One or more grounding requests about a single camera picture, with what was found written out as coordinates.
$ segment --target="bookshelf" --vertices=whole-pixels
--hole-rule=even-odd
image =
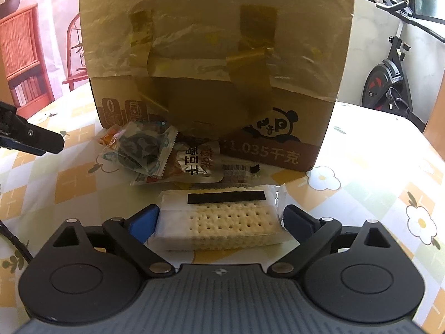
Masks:
[[[41,47],[37,5],[0,20],[0,49],[17,114],[28,119],[54,101]]]

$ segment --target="bike handlebar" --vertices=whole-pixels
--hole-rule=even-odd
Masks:
[[[411,25],[417,26],[418,28],[422,29],[426,33],[430,34],[431,36],[435,37],[437,40],[439,40],[441,43],[445,43],[445,38],[440,36],[437,32],[431,30],[430,28],[427,28],[425,25],[422,25],[418,23],[417,21],[413,20],[411,22]]]
[[[441,43],[445,43],[445,37],[440,36],[437,32],[415,21],[415,19],[412,17],[411,14],[403,12],[403,10],[408,7],[408,4],[405,1],[399,1],[398,3],[395,3],[393,5],[384,5],[382,3],[375,3],[375,6],[381,10],[389,12],[391,15],[394,15],[395,17],[402,20],[406,24],[417,26],[418,28],[425,31],[427,34],[430,34],[432,37],[435,37]]]
[[[405,1],[400,1],[398,3],[395,3],[394,5],[391,5],[391,6],[384,5],[382,3],[375,3],[375,5],[379,9],[385,10],[387,12],[396,12],[396,11],[399,11],[401,9],[408,7],[408,4]]]

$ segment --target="wooden cabinet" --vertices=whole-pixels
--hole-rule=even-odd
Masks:
[[[442,159],[445,159],[445,73],[423,135]]]
[[[54,101],[42,51],[37,5],[0,20],[0,49],[17,114],[28,119]]]

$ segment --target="gray plastic base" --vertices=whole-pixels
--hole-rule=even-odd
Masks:
[[[32,319],[17,334],[415,334],[408,319],[364,326],[337,320],[308,302],[294,281],[260,265],[190,265],[150,280],[136,301],[112,318],[83,326]]]

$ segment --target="logo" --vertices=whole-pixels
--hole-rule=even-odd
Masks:
[[[273,139],[279,143],[286,141],[297,141],[300,139],[293,136],[292,130],[294,123],[298,121],[298,115],[293,110],[284,110],[273,108],[267,118],[258,121],[255,125],[243,128],[245,132],[250,133],[254,138],[264,137]]]
[[[217,270],[215,270],[215,271],[213,271],[215,274],[217,274],[217,275],[219,275],[219,276],[223,276],[223,275],[225,275],[225,274],[227,274],[228,273],[228,271],[226,270],[226,269],[217,269]]]

